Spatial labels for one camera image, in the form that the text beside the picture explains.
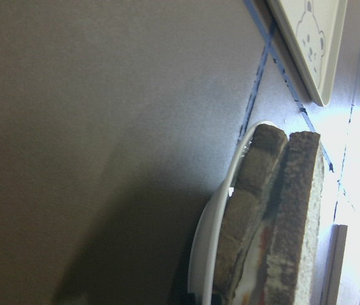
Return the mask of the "fried egg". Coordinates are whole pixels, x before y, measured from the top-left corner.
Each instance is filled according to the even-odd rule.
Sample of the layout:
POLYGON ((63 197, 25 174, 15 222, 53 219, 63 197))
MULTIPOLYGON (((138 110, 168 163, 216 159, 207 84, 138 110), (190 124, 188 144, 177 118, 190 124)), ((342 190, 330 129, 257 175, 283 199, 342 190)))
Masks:
POLYGON ((232 304, 264 304, 263 287, 267 277, 267 254, 273 226, 272 219, 265 219, 259 225, 247 252, 232 304))

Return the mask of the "cream bear serving tray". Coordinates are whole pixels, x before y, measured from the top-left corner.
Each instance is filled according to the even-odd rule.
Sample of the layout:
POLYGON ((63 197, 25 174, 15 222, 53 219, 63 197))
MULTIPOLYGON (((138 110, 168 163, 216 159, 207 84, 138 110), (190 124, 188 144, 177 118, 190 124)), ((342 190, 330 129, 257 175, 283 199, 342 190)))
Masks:
POLYGON ((347 1, 268 1, 310 98, 326 107, 342 40, 347 1))

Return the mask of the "brown bread slice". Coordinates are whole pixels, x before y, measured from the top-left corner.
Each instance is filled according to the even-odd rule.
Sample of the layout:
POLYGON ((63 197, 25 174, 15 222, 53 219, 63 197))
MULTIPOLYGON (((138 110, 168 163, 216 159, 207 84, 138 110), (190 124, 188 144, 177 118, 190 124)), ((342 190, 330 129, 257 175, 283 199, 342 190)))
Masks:
POLYGON ((315 132, 292 133, 267 256, 265 304, 310 304, 323 181, 321 136, 315 132))

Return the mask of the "white round plate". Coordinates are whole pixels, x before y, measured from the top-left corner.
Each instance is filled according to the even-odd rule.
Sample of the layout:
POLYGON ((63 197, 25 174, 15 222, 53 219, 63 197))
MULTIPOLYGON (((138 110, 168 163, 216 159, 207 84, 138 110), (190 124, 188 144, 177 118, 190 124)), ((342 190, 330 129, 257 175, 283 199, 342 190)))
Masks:
POLYGON ((210 304, 218 248, 219 232, 228 198, 237 180, 239 168, 259 125, 276 126, 271 121, 253 124, 238 143, 227 173, 200 216, 195 230, 188 266, 187 293, 191 304, 210 304))

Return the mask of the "bottom bread slice on plate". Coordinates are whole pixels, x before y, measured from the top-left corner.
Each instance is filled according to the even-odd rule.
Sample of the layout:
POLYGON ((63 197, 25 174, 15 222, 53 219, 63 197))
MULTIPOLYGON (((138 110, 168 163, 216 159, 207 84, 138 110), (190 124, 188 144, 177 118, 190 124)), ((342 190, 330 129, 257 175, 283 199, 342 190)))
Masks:
POLYGON ((270 125, 256 127, 242 160, 219 234, 213 291, 230 304, 242 267, 260 222, 269 211, 280 167, 286 155, 286 134, 270 125))

